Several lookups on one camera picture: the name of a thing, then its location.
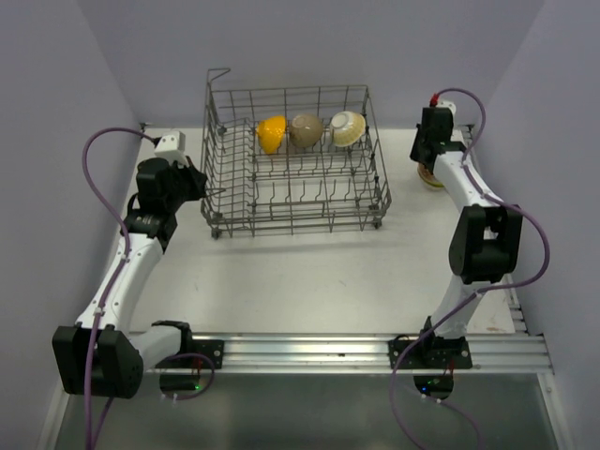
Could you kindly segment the beige bowl with sunflower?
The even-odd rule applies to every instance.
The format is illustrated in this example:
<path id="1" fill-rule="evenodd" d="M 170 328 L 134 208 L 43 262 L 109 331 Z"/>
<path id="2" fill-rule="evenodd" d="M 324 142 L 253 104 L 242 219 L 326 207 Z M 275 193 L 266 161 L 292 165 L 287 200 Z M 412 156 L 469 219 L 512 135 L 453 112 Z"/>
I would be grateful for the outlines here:
<path id="1" fill-rule="evenodd" d="M 419 163 L 417 165 L 417 173 L 421 179 L 428 179 L 441 184 L 441 182 L 422 163 Z"/>

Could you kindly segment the yellow bowl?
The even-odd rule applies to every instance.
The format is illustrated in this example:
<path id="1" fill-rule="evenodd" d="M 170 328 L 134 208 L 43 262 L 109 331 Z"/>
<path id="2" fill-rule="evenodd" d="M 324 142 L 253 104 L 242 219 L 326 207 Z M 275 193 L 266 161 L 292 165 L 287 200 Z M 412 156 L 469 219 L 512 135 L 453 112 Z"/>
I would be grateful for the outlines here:
<path id="1" fill-rule="evenodd" d="M 276 115 L 262 120 L 256 128 L 259 146 L 266 155 L 273 155 L 282 144 L 286 135 L 287 120 Z"/>

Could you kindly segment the grey wire dish rack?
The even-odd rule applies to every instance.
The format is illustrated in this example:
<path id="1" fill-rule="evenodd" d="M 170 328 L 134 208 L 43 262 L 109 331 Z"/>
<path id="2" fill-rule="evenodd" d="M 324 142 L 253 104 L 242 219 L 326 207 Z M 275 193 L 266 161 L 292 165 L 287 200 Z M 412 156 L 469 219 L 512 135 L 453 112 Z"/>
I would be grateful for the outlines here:
<path id="1" fill-rule="evenodd" d="M 213 238 L 380 229 L 392 195 L 368 87 L 230 87 L 227 73 L 210 69 L 205 89 L 201 170 L 209 194 L 202 215 Z M 353 145 L 336 147 L 330 122 L 343 111 L 362 114 L 367 127 Z M 266 155 L 259 123 L 300 113 L 321 119 L 321 139 L 298 148 L 285 135 Z"/>

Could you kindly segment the lime green bowl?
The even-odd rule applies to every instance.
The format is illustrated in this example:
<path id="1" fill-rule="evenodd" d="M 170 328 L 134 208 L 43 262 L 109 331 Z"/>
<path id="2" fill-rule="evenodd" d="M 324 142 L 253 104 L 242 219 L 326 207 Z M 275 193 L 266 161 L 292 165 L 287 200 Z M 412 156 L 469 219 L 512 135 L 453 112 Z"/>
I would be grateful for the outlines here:
<path id="1" fill-rule="evenodd" d="M 428 189 L 432 189 L 432 190 L 440 190 L 440 189 L 444 189 L 443 184 L 440 184 L 438 182 L 435 181 L 431 181 L 428 179 L 421 179 L 421 181 L 425 184 L 425 186 Z"/>

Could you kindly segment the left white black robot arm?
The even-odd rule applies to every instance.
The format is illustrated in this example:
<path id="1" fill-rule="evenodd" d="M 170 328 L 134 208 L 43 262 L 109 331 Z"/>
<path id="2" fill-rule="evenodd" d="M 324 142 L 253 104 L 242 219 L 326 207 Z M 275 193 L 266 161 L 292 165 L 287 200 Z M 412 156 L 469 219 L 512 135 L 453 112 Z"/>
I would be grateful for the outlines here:
<path id="1" fill-rule="evenodd" d="M 136 336 L 132 314 L 177 228 L 176 213 L 205 197 L 207 177 L 191 161 L 152 157 L 139 163 L 137 191 L 127 203 L 124 229 L 108 274 L 71 326 L 60 326 L 52 349 L 64 390 L 71 395 L 132 398 L 144 372 L 163 361 L 174 368 L 194 358 L 186 322 L 161 320 Z"/>

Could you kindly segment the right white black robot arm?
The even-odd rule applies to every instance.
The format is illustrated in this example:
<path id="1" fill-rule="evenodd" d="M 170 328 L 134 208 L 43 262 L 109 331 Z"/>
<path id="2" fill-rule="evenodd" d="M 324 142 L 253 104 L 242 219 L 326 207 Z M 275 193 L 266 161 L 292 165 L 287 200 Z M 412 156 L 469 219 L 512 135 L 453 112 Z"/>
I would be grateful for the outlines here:
<path id="1" fill-rule="evenodd" d="M 471 368 L 467 326 L 484 296 L 482 290 L 502 280 L 517 265 L 521 215 L 487 200 L 465 171 L 463 142 L 452 138 L 454 112 L 449 106 L 427 106 L 410 154 L 446 189 L 459 211 L 448 250 L 452 277 L 435 312 L 406 355 L 406 368 Z"/>

